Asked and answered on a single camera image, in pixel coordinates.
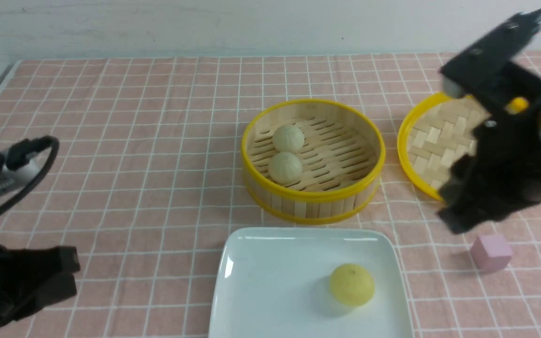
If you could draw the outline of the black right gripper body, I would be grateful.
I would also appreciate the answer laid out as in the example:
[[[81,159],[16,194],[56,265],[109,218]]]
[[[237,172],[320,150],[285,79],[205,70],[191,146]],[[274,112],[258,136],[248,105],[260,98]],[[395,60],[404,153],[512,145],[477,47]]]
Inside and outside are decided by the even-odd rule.
[[[488,112],[472,129],[475,152],[449,169],[438,216],[453,234],[541,204],[541,77],[507,61],[482,69],[449,61],[440,70]]]

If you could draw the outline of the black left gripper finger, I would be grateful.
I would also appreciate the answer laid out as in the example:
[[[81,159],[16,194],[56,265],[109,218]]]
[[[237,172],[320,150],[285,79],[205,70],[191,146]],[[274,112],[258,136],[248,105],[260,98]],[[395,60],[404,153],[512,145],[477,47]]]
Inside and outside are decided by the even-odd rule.
[[[73,274],[60,273],[31,281],[22,286],[11,319],[20,321],[76,295],[77,283]]]
[[[81,270],[77,249],[55,246],[45,249],[6,249],[4,287],[75,287]]]

